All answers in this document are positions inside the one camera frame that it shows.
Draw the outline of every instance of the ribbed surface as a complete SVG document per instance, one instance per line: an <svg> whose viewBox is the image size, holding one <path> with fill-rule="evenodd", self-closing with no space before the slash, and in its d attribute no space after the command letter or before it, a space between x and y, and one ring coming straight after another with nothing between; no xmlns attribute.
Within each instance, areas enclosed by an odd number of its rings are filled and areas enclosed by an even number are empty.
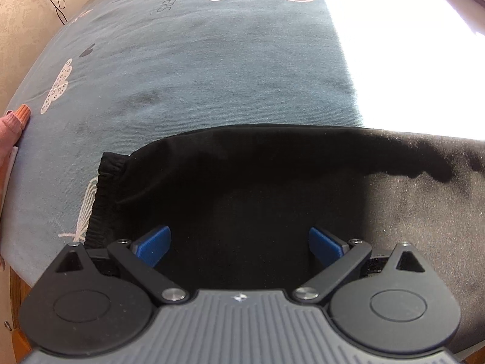
<svg viewBox="0 0 485 364"><path fill-rule="evenodd" d="M116 364L384 364L384 359L347 343L320 309L289 302L283 293L202 291L181 306L167 306L150 329L130 345L88 359L62 359L36 352L25 362L83 361ZM413 360L452 364L447 353Z"/></svg>

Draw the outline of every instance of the triangular cutout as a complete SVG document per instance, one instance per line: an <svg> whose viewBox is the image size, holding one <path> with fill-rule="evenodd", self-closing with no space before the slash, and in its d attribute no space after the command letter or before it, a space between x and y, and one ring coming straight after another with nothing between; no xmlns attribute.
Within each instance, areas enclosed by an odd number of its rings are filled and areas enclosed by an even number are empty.
<svg viewBox="0 0 485 364"><path fill-rule="evenodd" d="M401 271L424 272L424 268L419 263L418 259L414 257L413 252L403 252L396 269Z"/></svg>
<svg viewBox="0 0 485 364"><path fill-rule="evenodd" d="M71 272L71 271L81 271L82 264L79 260L78 254L73 250L66 254L62 263L57 267L56 272Z"/></svg>

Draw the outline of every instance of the blue gripper pad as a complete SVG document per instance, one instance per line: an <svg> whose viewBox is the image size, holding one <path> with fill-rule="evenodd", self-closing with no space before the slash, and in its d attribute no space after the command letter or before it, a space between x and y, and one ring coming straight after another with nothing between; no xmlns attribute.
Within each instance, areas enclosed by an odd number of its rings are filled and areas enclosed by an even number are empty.
<svg viewBox="0 0 485 364"><path fill-rule="evenodd" d="M328 267L337 261L349 250L349 246L344 241L334 237L325 230L323 233L314 227L310 229L308 244L310 251L324 267Z"/></svg>
<svg viewBox="0 0 485 364"><path fill-rule="evenodd" d="M132 252L150 267L157 265L170 249L172 235L168 226L154 228L132 244Z"/></svg>

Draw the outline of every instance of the black garment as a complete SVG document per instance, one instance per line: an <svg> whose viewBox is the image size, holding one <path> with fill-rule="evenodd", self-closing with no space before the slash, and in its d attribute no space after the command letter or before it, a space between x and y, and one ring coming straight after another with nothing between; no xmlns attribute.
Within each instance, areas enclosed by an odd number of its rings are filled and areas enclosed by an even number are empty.
<svg viewBox="0 0 485 364"><path fill-rule="evenodd" d="M317 222L377 248L409 240L461 305L459 351L485 339L484 156L479 141L364 129L181 134L104 154L85 246L166 224L172 247L156 268L189 291L292 290L318 272Z"/></svg>

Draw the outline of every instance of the star-shaped logo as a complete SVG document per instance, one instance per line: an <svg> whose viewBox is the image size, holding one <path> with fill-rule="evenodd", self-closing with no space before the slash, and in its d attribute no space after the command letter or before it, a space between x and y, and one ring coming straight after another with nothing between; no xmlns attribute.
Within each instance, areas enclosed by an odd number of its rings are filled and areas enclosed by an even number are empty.
<svg viewBox="0 0 485 364"><path fill-rule="evenodd" d="M236 301L243 302L244 300L248 299L248 296L246 294L239 293L237 295L234 295L232 298L235 299Z"/></svg>

